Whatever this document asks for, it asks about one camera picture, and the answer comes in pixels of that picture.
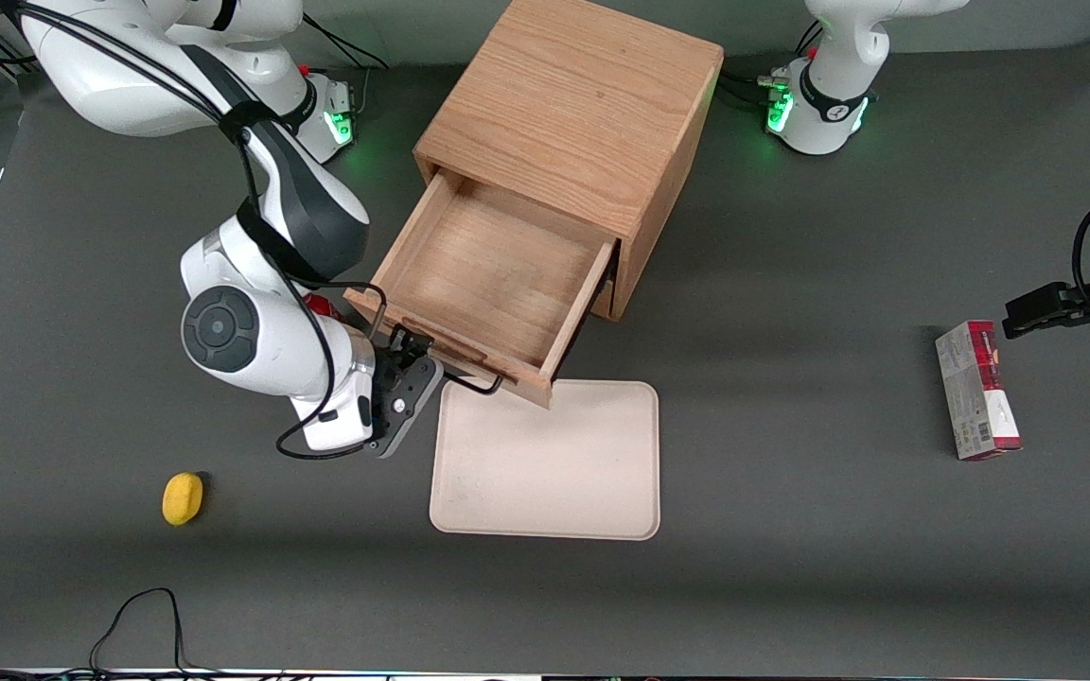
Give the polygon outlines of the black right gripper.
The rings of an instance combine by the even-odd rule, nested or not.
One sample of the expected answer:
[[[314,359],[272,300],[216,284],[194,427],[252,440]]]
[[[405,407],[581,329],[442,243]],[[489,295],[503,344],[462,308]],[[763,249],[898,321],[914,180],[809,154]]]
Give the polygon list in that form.
[[[443,382],[443,365],[429,355],[435,340],[395,323],[388,348],[378,353],[373,387],[373,437],[370,453],[393,457],[425,402]]]

